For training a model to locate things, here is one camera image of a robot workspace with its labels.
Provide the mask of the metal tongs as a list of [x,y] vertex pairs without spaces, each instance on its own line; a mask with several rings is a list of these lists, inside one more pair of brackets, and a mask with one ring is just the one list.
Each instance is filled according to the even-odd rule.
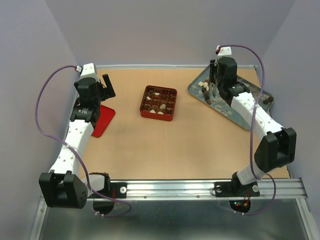
[[213,82],[210,83],[209,90],[210,90],[213,98],[216,98],[217,95],[219,94],[218,86],[217,86],[217,84],[215,84]]

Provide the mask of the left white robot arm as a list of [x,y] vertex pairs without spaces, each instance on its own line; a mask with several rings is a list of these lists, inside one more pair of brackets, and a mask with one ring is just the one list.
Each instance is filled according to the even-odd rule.
[[73,106],[67,136],[61,141],[62,148],[49,172],[39,177],[40,189],[50,208],[82,209],[94,193],[100,197],[115,196],[107,173],[86,173],[85,179],[79,178],[89,138],[101,137],[115,116],[113,109],[101,104],[116,96],[109,75],[102,78],[104,83],[86,76],[74,84],[79,97]]

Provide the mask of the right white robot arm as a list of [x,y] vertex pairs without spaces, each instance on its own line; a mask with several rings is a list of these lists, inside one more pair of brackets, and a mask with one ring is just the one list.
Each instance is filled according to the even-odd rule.
[[296,152],[296,131],[285,128],[259,105],[250,89],[238,80],[238,65],[232,57],[210,61],[209,80],[220,97],[249,124],[250,135],[258,137],[256,150],[250,150],[249,164],[235,172],[230,181],[216,182],[217,197],[259,196],[253,186],[270,171],[292,163]]

